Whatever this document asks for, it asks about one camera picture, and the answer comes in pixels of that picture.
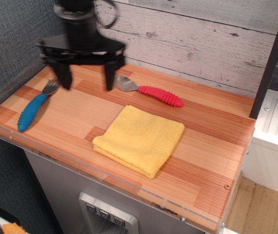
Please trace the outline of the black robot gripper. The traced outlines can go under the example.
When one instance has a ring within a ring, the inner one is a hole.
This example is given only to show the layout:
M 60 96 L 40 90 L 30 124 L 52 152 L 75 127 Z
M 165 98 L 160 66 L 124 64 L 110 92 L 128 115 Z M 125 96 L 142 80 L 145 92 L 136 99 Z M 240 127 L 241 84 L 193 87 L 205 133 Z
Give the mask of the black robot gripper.
M 37 46 L 42 58 L 51 63 L 62 87 L 71 88 L 72 75 L 68 64 L 105 64 L 106 88 L 111 91 L 118 66 L 125 65 L 125 44 L 99 33 L 94 12 L 61 12 L 58 17 L 65 33 L 39 39 Z

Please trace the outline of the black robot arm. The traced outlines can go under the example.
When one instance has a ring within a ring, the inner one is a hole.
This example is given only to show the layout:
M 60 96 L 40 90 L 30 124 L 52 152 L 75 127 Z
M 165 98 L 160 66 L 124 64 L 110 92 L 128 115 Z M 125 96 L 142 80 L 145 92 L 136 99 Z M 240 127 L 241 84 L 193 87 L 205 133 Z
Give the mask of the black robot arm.
M 112 90 L 116 71 L 125 65 L 126 45 L 100 34 L 94 1 L 59 0 L 53 9 L 65 33 L 38 40 L 41 59 L 67 90 L 72 83 L 70 65 L 104 65 L 106 87 Z

